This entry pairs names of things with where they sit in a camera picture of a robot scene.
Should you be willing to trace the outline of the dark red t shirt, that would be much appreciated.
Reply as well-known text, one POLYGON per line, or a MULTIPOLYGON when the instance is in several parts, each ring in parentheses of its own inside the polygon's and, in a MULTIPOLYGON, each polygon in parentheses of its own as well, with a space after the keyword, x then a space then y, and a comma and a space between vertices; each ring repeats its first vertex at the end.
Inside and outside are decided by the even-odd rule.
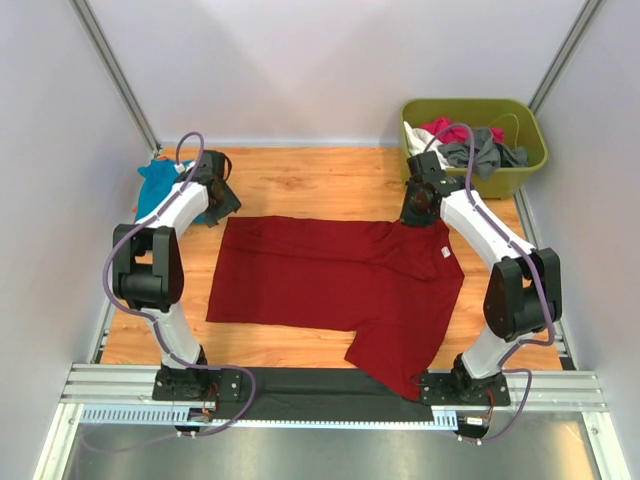
POLYGON ((415 401, 464 273, 447 226, 282 216, 227 222, 208 322, 352 331, 346 361, 415 401))

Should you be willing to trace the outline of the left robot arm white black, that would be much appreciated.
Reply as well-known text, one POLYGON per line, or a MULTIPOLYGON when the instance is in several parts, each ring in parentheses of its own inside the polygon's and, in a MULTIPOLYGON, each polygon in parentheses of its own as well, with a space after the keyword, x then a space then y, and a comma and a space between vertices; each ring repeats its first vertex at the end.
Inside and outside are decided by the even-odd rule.
POLYGON ((157 387, 199 401, 209 392, 211 370, 181 305, 179 240, 195 220, 215 226, 241 202, 227 184, 232 163, 222 152, 202 150, 193 161, 153 161, 147 168, 159 167, 166 171, 164 188, 142 202, 135 222, 113 231, 103 287, 117 309, 144 319, 152 330, 162 352, 157 387))

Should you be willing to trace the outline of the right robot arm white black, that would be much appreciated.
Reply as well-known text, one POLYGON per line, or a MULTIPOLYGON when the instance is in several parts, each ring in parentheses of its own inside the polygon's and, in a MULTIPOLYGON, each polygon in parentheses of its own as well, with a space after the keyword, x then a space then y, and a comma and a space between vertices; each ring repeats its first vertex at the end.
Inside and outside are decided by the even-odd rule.
POLYGON ((420 385, 436 404, 470 404, 505 387, 503 366, 526 345, 550 346, 562 315, 561 264, 551 248, 516 235, 484 203, 468 176, 449 176, 426 151, 407 161, 409 179, 400 220, 427 227, 442 220, 474 249, 490 273, 483 303, 486 322, 450 372, 426 372, 420 385))

